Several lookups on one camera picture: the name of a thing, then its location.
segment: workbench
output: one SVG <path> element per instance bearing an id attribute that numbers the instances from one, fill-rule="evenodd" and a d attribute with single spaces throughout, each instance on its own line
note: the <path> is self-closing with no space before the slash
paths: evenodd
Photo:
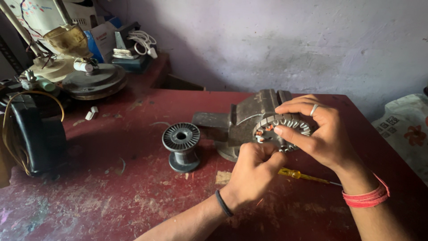
<path id="1" fill-rule="evenodd" d="M 161 137 L 168 124 L 191 122 L 195 111 L 227 113 L 251 93 L 150 88 L 168 68 L 161 56 L 146 74 L 128 75 L 120 92 L 77 102 L 66 113 L 66 164 L 53 176 L 36 178 L 13 168 L 11 185 L 0 189 L 0 240 L 130 241 L 225 185 L 235 163 L 220 157 L 212 141 L 199 143 L 200 167 L 181 174 L 170 168 Z M 397 217 L 427 240 L 428 188 L 348 97 L 317 97 L 340 111 L 359 156 L 389 185 L 387 203 Z M 92 105 L 97 118 L 84 120 Z M 339 182 L 303 151 L 287 156 L 286 167 Z M 228 218 L 209 240 L 360 240 L 341 191 L 278 175 L 261 202 Z"/>

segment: red thread bracelet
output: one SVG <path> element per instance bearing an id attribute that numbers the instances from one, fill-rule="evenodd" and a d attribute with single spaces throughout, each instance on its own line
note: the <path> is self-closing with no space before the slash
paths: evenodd
<path id="1" fill-rule="evenodd" d="M 349 195 L 342 191 L 343 199 L 345 199 L 346 204 L 353 208 L 370 208 L 374 207 L 390 197 L 389 188 L 385 182 L 380 179 L 376 174 L 373 175 L 380 181 L 379 187 L 365 194 L 359 195 Z"/>

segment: yellow wire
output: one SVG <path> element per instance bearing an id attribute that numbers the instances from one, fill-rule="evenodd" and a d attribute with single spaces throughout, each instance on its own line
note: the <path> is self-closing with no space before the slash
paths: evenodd
<path id="1" fill-rule="evenodd" d="M 64 108 L 62 107 L 61 102 L 55 96 L 48 94 L 46 92 L 41 92 L 41 91 L 36 91 L 36 90 L 23 91 L 23 92 L 20 92 L 16 95 L 12 96 L 12 98 L 10 98 L 10 100 L 8 101 L 8 103 L 6 105 L 6 110 L 4 111 L 4 119 L 3 119 L 3 142 L 4 142 L 4 145 L 6 146 L 7 150 L 10 152 L 12 157 L 14 158 L 15 162 L 26 172 L 27 175 L 30 176 L 30 171 L 28 170 L 30 158 L 28 156 L 26 149 L 20 145 L 19 141 L 16 138 L 16 135 L 13 135 L 8 140 L 8 130 L 9 130 L 8 125 L 9 125 L 9 118 L 10 118 L 10 115 L 9 115 L 10 105 L 11 105 L 14 98 L 18 97 L 19 95 L 27 94 L 27 93 L 42 94 L 42 95 L 46 95 L 46 96 L 54 99 L 58 103 L 59 107 L 61 108 L 61 113 L 62 113 L 61 122 L 64 120 Z"/>

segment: screwdriver handle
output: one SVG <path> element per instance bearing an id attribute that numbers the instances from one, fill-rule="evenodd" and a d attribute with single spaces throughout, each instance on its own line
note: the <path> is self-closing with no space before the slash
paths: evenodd
<path id="1" fill-rule="evenodd" d="M 290 177 L 296 178 L 296 179 L 303 178 L 303 179 L 307 179 L 307 180 L 319 181 L 319 182 L 322 182 L 322 183 L 330 184 L 330 182 L 327 181 L 327 180 L 324 180 L 324 179 L 321 179 L 321 178 L 311 177 L 311 176 L 308 176 L 308 175 L 305 175 L 305 174 L 301 174 L 300 171 L 290 170 L 290 169 L 285 168 L 285 167 L 281 168 L 279 170 L 278 174 L 285 175 L 285 176 L 290 176 Z"/>
<path id="2" fill-rule="evenodd" d="M 290 177 L 296 178 L 296 179 L 299 179 L 301 177 L 301 173 L 299 171 L 297 171 L 297 170 L 290 170 L 290 169 L 285 168 L 285 167 L 281 168 L 279 170 L 278 174 L 285 175 L 285 176 L 290 176 Z"/>

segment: silver ring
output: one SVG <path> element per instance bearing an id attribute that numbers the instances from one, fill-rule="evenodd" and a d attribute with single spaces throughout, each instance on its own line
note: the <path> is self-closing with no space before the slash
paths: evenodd
<path id="1" fill-rule="evenodd" d="M 314 104 L 314 108 L 312 108 L 312 111 L 311 111 L 310 116 L 313 116 L 314 111 L 317 109 L 317 107 L 318 107 L 318 105 L 317 105 L 317 104 Z"/>

